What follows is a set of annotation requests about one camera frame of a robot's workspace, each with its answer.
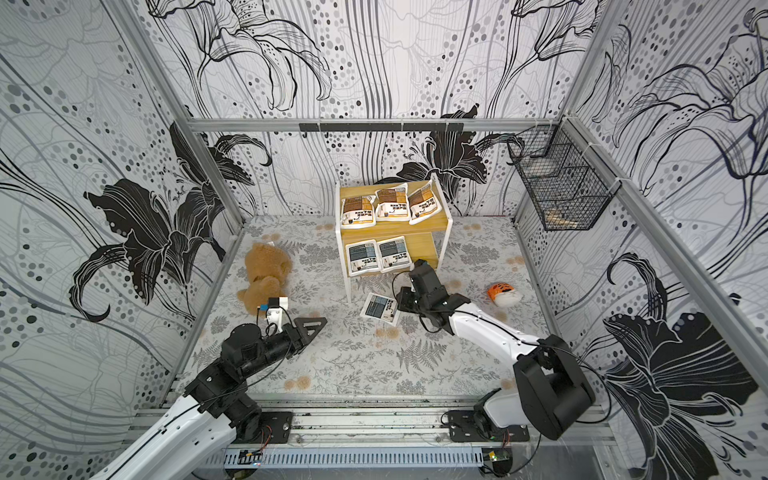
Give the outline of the blue coffee bag top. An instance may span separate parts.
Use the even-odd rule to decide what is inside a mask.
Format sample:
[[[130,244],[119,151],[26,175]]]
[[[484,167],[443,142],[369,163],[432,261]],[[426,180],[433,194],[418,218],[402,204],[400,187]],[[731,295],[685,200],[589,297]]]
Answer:
[[[375,240],[365,240],[345,246],[348,274],[356,277],[381,271],[380,255]]]

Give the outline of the blue coffee bag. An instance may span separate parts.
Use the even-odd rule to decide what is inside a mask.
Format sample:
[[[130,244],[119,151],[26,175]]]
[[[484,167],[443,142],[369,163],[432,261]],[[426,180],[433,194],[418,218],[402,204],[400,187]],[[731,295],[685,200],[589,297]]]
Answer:
[[[400,311],[397,308],[395,299],[371,292],[363,304],[360,316],[364,319],[381,321],[395,327]]]
[[[413,261],[408,252],[404,236],[379,241],[377,249],[380,256],[380,271],[382,273],[411,270],[413,268]]]
[[[345,246],[348,274],[356,277],[381,271],[380,255],[375,240],[365,240]]]

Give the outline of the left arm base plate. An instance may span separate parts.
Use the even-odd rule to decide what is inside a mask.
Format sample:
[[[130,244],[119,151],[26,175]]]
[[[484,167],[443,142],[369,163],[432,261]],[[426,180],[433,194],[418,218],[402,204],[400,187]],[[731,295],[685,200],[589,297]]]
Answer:
[[[237,443],[267,446],[289,441],[294,414],[291,411],[266,411],[252,415],[237,427]]]

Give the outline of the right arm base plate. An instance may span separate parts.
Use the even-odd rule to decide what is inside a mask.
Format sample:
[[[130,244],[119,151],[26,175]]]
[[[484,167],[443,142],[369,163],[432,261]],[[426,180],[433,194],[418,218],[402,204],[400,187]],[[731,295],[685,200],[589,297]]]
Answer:
[[[484,413],[475,410],[449,410],[440,419],[441,425],[448,429],[450,440],[454,443],[496,442],[521,443],[530,440],[526,426],[495,426]]]

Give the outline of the brown coffee bag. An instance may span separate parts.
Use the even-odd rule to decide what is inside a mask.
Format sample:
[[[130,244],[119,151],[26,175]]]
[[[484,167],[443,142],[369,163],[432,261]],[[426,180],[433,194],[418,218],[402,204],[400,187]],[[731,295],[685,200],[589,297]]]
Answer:
[[[376,191],[375,216],[377,222],[408,222],[411,214],[408,204],[408,185],[402,183]]]
[[[410,211],[410,225],[419,224],[442,211],[442,205],[434,190],[432,181],[416,189],[407,197]]]
[[[341,229],[356,230],[375,226],[375,205],[375,195],[344,198],[341,201]]]

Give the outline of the blue coffee bag back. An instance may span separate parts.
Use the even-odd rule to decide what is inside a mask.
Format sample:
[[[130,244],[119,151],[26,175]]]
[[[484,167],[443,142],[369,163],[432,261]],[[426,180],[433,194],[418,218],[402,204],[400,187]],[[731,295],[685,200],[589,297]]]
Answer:
[[[364,319],[381,321],[395,327],[400,311],[397,308],[395,299],[371,292],[363,304],[360,316]]]

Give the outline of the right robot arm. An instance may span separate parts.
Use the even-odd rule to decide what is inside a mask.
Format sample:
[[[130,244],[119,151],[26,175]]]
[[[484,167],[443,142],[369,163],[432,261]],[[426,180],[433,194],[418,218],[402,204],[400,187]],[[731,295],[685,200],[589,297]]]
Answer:
[[[504,325],[468,297],[450,294],[425,260],[396,294],[398,309],[427,320],[435,331],[467,340],[513,370],[516,389],[497,389],[473,407],[463,441],[494,441],[510,427],[533,427],[557,440],[595,403],[576,356],[554,334],[538,338]]]

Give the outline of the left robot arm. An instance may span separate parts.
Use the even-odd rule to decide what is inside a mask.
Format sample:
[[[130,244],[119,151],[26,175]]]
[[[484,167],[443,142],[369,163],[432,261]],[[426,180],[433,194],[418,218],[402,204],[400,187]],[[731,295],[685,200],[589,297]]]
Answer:
[[[248,395],[286,359],[300,354],[327,325],[324,317],[298,318],[263,335],[246,323],[224,340],[217,359],[185,387],[183,395],[96,479],[185,479],[203,461],[233,443],[285,444],[293,414],[265,414]]]

